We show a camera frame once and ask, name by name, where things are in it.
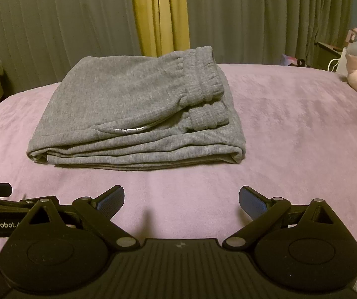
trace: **bed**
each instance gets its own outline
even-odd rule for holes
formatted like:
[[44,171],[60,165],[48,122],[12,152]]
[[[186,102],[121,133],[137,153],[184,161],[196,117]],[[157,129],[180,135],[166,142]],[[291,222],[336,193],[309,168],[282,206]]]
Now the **bed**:
[[357,93],[335,73],[316,69],[220,67],[246,137],[240,164],[116,171],[34,163],[26,149],[55,83],[0,103],[0,182],[12,185],[9,199],[55,195],[68,204],[122,185],[125,204],[112,221],[140,241],[222,241],[250,221],[238,203],[240,188],[249,185],[293,204],[325,199],[357,240]]

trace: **white cable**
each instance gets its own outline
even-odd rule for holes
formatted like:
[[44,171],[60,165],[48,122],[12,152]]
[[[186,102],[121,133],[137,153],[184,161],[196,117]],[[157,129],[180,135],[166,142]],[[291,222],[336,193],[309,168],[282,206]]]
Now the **white cable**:
[[338,64],[339,64],[339,60],[338,60],[338,62],[332,67],[332,71],[331,72],[333,72],[334,71],[334,69],[335,69],[335,67],[337,67],[338,66]]
[[339,59],[331,59],[331,61],[330,61],[329,64],[328,64],[328,68],[327,68],[327,71],[328,71],[328,72],[329,72],[329,67],[331,66],[331,63],[332,63],[333,61],[338,61],[338,62],[336,63],[336,65],[338,65],[338,63],[339,63]]

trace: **pink blanket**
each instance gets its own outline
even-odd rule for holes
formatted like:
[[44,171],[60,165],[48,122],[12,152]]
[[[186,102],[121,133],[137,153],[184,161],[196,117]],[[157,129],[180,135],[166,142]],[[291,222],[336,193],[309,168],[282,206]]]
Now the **pink blanket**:
[[120,184],[126,200],[112,221],[135,237],[220,241],[249,221],[238,203],[249,185],[293,204],[325,199],[357,240],[357,93],[315,69],[221,68],[246,137],[241,164],[134,172],[36,164],[25,152],[56,83],[0,104],[0,182],[13,186],[11,200],[56,195],[62,204]]

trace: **screw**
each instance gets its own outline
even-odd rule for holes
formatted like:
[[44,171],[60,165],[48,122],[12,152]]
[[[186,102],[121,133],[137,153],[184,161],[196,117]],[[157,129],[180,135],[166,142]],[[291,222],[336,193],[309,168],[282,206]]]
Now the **screw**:
[[246,244],[246,240],[242,237],[229,237],[226,239],[226,244],[232,247],[241,247]]
[[135,243],[136,240],[133,237],[120,237],[116,241],[116,244],[118,244],[120,247],[130,247],[133,246]]

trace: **curtain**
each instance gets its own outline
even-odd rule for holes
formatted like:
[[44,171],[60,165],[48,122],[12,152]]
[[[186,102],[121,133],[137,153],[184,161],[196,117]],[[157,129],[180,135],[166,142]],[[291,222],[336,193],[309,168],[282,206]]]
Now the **curtain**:
[[187,0],[190,45],[211,45],[218,63],[312,62],[315,42],[343,44],[351,0]]
[[132,0],[0,0],[6,96],[61,81],[85,56],[141,55]]
[[133,0],[144,56],[190,48],[187,0]]

